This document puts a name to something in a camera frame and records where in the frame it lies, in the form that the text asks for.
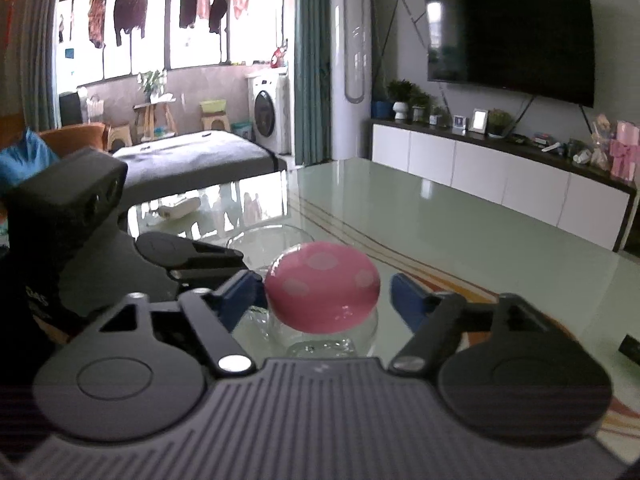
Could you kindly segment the clear glass cup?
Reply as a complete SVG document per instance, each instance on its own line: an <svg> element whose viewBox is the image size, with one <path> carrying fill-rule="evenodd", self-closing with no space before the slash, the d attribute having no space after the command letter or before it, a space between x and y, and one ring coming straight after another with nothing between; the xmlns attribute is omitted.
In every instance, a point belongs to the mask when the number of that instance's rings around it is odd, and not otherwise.
<svg viewBox="0 0 640 480"><path fill-rule="evenodd" d="M297 226L266 224L243 230L228 240L226 247L243 254L243 262L252 271L265 276L274 260L292 247L311 243L314 238Z"/></svg>

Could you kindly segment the potted plant white pot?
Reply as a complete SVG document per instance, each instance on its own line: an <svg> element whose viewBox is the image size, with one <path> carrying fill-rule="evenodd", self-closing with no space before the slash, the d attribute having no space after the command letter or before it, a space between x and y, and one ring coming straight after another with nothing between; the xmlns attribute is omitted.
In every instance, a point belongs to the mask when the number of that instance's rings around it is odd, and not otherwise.
<svg viewBox="0 0 640 480"><path fill-rule="evenodd" d="M386 91L393 103L394 121L406 122L409 115L410 100L414 91L414 83L407 79L394 79L387 84Z"/></svg>

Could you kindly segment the green basin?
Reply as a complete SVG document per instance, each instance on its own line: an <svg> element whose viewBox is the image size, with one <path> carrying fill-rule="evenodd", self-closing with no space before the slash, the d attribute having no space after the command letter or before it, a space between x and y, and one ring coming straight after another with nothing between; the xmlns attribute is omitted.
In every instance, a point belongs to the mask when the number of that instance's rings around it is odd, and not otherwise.
<svg viewBox="0 0 640 480"><path fill-rule="evenodd" d="M206 100L200 103L203 115L224 114L227 108L226 100Z"/></svg>

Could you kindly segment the doll figure on cabinet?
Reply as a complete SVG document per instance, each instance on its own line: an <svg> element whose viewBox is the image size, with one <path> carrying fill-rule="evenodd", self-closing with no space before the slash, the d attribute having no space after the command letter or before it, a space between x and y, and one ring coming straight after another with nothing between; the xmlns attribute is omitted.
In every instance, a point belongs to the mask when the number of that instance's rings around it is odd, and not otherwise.
<svg viewBox="0 0 640 480"><path fill-rule="evenodd" d="M591 141L592 154L590 166L609 172L611 169L610 144L613 137L612 124L605 116L600 114L592 122Z"/></svg>

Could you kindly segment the white tower air conditioner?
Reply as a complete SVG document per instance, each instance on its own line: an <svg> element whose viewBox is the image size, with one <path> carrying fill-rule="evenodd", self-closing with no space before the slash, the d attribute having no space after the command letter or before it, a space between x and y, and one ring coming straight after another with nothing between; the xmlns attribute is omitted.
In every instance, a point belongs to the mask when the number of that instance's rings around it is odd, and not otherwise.
<svg viewBox="0 0 640 480"><path fill-rule="evenodd" d="M364 157L372 102L371 0L330 0L332 158Z"/></svg>

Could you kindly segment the white tv cabinet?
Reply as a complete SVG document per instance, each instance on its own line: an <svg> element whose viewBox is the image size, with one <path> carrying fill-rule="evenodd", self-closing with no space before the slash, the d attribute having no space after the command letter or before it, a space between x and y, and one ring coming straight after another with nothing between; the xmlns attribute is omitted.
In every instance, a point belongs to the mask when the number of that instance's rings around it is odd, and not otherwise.
<svg viewBox="0 0 640 480"><path fill-rule="evenodd" d="M371 122L371 159L619 252L637 188L536 148L392 120Z"/></svg>

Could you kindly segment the wooden stool with plant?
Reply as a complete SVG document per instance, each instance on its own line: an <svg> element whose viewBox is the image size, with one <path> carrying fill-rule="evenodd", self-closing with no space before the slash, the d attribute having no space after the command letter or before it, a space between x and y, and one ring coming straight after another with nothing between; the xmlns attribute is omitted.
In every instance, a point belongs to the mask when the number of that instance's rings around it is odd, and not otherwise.
<svg viewBox="0 0 640 480"><path fill-rule="evenodd" d="M138 73L138 87L144 97L142 104L134 106L134 128L140 143L173 136L178 133L171 105L176 99L166 92L167 70L149 70Z"/></svg>

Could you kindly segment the green curtain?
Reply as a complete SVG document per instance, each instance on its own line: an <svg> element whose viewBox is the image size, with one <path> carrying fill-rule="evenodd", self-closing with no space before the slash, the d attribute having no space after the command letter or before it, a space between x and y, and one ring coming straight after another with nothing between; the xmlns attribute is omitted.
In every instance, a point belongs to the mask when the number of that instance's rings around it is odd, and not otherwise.
<svg viewBox="0 0 640 480"><path fill-rule="evenodd" d="M299 165L331 158L329 0L295 0L294 138Z"/></svg>

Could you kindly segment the black stick on table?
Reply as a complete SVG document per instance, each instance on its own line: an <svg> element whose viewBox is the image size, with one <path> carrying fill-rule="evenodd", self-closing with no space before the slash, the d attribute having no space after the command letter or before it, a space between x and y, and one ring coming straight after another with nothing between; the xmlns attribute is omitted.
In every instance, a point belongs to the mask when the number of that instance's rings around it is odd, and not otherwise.
<svg viewBox="0 0 640 480"><path fill-rule="evenodd" d="M618 347L618 352L626 356L634 364L640 365L640 341L631 335L626 335Z"/></svg>

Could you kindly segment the blue pot on cabinet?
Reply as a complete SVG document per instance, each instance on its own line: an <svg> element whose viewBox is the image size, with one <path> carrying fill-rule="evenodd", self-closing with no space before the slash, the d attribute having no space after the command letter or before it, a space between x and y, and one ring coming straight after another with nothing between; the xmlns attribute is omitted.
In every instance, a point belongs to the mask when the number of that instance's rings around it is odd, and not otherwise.
<svg viewBox="0 0 640 480"><path fill-rule="evenodd" d="M382 120L393 119L393 103L388 101L373 101L371 104L371 117Z"/></svg>

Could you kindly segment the clear glass jar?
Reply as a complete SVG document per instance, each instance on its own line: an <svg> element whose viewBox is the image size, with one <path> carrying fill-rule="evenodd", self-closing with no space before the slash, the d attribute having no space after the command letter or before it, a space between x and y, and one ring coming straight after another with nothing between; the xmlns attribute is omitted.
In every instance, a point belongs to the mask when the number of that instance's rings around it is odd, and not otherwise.
<svg viewBox="0 0 640 480"><path fill-rule="evenodd" d="M250 307L247 321L270 358L351 359L370 356L378 331L378 310L359 325L328 334L308 334L283 324L267 309Z"/></svg>

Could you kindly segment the white photo frame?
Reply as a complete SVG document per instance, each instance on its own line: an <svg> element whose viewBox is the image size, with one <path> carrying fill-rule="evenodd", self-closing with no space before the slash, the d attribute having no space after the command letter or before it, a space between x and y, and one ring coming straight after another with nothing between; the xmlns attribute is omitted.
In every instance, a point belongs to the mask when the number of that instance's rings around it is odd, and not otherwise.
<svg viewBox="0 0 640 480"><path fill-rule="evenodd" d="M485 134L488 124L488 117L488 110L480 110L479 108L477 108L472 114L469 129L475 133Z"/></svg>

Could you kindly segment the black wall television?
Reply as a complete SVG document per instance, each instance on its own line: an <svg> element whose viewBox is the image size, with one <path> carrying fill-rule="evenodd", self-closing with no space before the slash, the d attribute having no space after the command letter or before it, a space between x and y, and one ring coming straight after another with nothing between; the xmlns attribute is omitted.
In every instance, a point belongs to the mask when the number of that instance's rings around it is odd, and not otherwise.
<svg viewBox="0 0 640 480"><path fill-rule="evenodd" d="M425 0L427 75L594 104L590 0Z"/></svg>

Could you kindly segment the small green plant dark pot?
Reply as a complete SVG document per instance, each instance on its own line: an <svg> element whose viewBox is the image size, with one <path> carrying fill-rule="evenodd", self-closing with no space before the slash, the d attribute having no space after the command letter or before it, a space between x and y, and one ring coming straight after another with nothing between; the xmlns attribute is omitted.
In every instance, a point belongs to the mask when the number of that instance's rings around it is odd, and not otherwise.
<svg viewBox="0 0 640 480"><path fill-rule="evenodd" d="M489 111L486 132L492 138L503 138L511 122L512 116L510 113L494 108Z"/></svg>

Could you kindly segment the pink polka-dot jar lid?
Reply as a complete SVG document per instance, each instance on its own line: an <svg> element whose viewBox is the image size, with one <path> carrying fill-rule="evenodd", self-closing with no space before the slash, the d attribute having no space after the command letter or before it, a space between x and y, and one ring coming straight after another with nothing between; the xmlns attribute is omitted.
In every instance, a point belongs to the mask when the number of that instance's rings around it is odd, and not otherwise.
<svg viewBox="0 0 640 480"><path fill-rule="evenodd" d="M307 334L332 334L351 330L370 316L381 279L360 250L311 242L282 252L264 286L271 312L284 325Z"/></svg>

